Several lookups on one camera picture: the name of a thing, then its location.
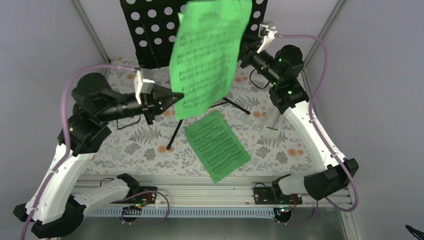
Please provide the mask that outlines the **white metronome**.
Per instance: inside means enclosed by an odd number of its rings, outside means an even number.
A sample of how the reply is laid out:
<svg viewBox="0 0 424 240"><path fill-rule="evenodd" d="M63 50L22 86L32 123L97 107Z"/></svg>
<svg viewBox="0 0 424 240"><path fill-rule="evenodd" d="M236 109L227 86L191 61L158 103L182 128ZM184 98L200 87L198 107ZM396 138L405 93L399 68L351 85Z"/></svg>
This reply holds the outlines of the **white metronome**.
<svg viewBox="0 0 424 240"><path fill-rule="evenodd" d="M273 107L266 112L260 125L259 135L266 139L277 140L283 131L285 117Z"/></svg>

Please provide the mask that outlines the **black perforated music stand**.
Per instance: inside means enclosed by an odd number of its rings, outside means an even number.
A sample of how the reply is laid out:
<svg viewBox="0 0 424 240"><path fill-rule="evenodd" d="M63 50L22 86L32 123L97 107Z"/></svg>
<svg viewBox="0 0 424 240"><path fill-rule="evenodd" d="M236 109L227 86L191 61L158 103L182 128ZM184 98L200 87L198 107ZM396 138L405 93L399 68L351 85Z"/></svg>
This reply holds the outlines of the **black perforated music stand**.
<svg viewBox="0 0 424 240"><path fill-rule="evenodd" d="M135 47L137 62L141 68L169 68L180 20L189 1L191 0L122 0L120 2ZM252 11L242 38L257 34L267 8L265 0L251 0L251 2Z"/></svg>

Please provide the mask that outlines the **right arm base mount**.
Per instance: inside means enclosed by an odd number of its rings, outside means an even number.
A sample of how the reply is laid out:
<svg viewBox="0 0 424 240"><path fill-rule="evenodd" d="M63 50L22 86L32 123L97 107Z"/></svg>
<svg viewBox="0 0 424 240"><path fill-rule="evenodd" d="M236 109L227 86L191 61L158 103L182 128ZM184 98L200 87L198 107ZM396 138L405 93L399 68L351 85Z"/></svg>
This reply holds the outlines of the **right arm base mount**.
<svg viewBox="0 0 424 240"><path fill-rule="evenodd" d="M256 205L277 205L273 207L273 217L284 224L291 219L293 210L303 203L300 194L284 195L281 190L267 187L263 183L254 185L253 198Z"/></svg>

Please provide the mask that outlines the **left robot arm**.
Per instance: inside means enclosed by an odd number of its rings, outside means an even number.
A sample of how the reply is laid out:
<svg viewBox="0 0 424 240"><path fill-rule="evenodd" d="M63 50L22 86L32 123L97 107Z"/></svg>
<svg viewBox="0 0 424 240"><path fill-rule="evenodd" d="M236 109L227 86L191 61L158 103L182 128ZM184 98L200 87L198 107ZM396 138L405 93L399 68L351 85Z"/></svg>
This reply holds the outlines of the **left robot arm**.
<svg viewBox="0 0 424 240"><path fill-rule="evenodd" d="M145 117L151 125L157 115L184 96L157 84L140 97L119 93L97 72L84 75L71 94L75 105L67 120L70 141L65 141L65 131L61 131L43 183L29 202L13 210L20 221L32 223L31 232L39 239L68 236L90 213L109 204L153 203L156 188L142 187L127 173L84 193L72 194L72 190L88 161L111 134L108 123Z"/></svg>

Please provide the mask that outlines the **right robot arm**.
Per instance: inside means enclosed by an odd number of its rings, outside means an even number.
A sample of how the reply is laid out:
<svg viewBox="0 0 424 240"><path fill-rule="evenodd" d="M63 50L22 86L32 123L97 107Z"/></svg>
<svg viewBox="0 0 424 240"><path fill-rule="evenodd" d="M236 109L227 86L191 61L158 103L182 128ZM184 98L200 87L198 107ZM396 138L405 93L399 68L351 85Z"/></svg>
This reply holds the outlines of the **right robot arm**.
<svg viewBox="0 0 424 240"><path fill-rule="evenodd" d="M243 41L238 58L241 68L252 66L272 84L268 91L272 104L298 132L315 168L313 174L278 178L270 191L272 200L282 204L292 194L305 194L319 201L347 187L359 164L336 147L310 109L309 96L297 80L304 68L300 48L285 45L272 56L260 50L259 42Z"/></svg>

